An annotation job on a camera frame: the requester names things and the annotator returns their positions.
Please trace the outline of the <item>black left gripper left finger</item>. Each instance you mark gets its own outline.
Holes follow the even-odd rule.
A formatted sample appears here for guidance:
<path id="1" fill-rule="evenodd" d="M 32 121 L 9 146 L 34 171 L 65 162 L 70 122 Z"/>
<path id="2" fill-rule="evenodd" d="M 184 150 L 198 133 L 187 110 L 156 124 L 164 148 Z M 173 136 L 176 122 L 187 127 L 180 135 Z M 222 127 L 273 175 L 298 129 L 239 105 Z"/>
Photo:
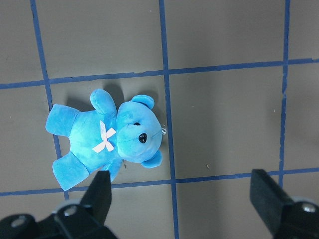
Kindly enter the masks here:
<path id="1" fill-rule="evenodd" d="M 65 239 L 110 239 L 104 226 L 112 201 L 110 174 L 99 171 L 77 204 L 60 208 L 54 216 Z"/>

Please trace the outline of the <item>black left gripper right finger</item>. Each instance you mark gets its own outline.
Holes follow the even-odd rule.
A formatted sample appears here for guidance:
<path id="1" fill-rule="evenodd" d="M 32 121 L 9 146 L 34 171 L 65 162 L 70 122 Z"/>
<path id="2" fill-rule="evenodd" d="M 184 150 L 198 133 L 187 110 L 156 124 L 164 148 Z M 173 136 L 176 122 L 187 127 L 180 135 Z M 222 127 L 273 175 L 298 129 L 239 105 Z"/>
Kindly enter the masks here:
<path id="1" fill-rule="evenodd" d="M 253 169 L 250 201 L 274 239 L 317 239 L 319 205 L 290 197 L 263 169 Z"/>

